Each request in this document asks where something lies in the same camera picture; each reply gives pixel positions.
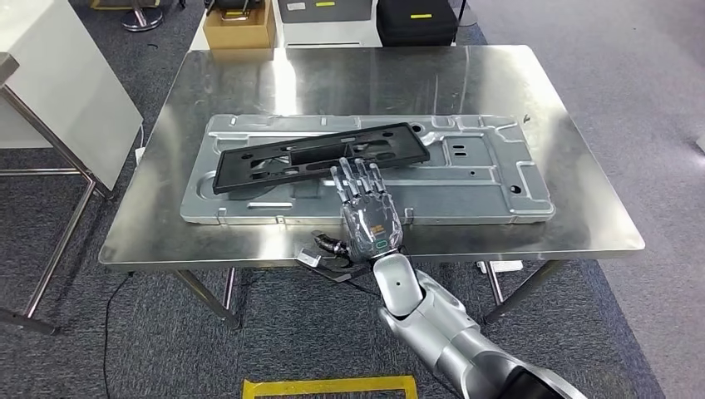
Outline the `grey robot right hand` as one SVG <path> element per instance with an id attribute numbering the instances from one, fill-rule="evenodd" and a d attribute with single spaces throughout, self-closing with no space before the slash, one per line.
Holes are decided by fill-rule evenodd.
<path id="1" fill-rule="evenodd" d="M 333 239 L 314 231 L 316 245 L 353 264 L 396 253 L 402 245 L 402 223 L 378 165 L 342 157 L 330 173 L 341 201 L 345 237 Z"/>

